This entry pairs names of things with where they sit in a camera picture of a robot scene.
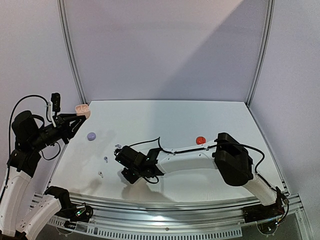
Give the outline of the pink-white earbud charging case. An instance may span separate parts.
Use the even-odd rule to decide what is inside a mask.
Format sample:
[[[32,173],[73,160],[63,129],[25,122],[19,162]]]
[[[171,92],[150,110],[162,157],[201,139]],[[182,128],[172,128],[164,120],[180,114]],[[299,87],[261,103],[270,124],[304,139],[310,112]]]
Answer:
[[[84,116],[88,119],[91,115],[91,110],[88,104],[79,104],[75,106],[75,113],[77,116]]]

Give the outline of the red earbud charging case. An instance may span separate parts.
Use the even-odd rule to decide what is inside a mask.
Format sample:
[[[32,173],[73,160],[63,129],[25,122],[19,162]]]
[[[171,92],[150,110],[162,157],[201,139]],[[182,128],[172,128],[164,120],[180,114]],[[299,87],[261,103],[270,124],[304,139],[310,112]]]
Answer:
[[[197,145],[203,145],[205,144],[207,141],[206,141],[206,138],[203,137],[203,136],[198,136],[195,140],[196,144]]]

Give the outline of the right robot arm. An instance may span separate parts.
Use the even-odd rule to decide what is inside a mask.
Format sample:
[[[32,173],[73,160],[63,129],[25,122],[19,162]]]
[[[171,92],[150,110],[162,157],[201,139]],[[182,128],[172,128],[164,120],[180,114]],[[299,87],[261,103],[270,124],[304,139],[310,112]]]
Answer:
[[[249,150],[265,154],[252,146],[241,144],[230,134],[220,132],[215,140],[197,146],[164,148],[158,146],[143,154],[125,145],[113,152],[115,161],[124,168],[121,174],[130,183],[139,179],[148,183],[165,174],[197,169],[218,170],[224,182],[232,187],[243,187],[260,201],[258,213],[269,218],[278,210],[278,204],[288,205],[288,198],[258,172]]]

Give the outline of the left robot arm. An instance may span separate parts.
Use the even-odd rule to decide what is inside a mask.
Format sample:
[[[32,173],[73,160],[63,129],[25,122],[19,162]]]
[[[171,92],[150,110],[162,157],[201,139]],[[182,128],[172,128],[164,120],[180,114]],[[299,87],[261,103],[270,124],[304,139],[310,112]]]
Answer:
[[[7,177],[0,196],[2,240],[34,240],[54,215],[69,222],[89,222],[93,216],[92,207],[86,203],[72,203],[68,190],[56,186],[49,187],[32,211],[17,221],[23,195],[41,159],[40,152],[59,140],[68,144],[86,119],[84,115],[62,113],[51,124],[38,126],[36,120],[43,121],[43,117],[29,110],[14,118],[11,128],[15,134],[15,148],[7,162]]]

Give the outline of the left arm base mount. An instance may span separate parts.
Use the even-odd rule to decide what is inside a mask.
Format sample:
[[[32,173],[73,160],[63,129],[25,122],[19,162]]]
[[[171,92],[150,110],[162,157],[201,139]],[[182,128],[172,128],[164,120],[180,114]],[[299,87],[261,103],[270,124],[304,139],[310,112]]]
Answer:
[[[54,215],[68,219],[70,222],[88,223],[94,215],[94,209],[85,202],[82,204],[72,203],[70,207],[62,208]]]

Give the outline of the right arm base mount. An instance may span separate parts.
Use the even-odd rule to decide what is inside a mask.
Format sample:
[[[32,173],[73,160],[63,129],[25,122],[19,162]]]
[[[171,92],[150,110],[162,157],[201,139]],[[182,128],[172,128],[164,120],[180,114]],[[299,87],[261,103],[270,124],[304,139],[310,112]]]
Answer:
[[[286,214],[281,199],[270,205],[255,204],[241,209],[245,223],[274,220],[276,217],[284,217]]]

